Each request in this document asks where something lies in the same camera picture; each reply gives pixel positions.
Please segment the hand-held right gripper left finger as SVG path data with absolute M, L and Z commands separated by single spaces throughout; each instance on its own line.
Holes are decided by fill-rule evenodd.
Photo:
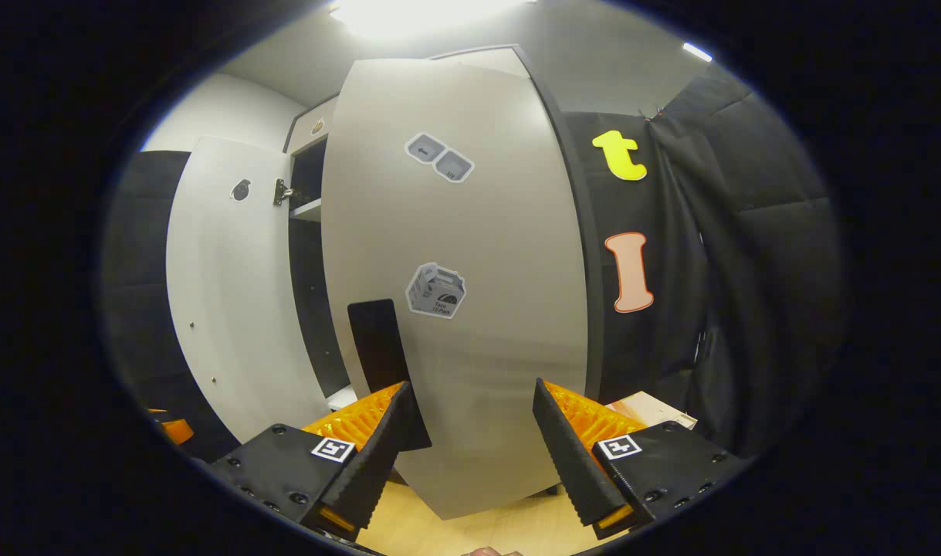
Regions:
M 307 427 L 266 427 L 208 470 L 284 520 L 355 541 L 409 444 L 414 416 L 411 384 L 399 382 Z

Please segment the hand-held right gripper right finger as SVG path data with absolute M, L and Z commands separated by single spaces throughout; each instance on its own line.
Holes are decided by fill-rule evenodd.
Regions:
M 685 513 L 749 465 L 681 422 L 644 425 L 541 378 L 531 411 L 581 524 L 600 539 Z

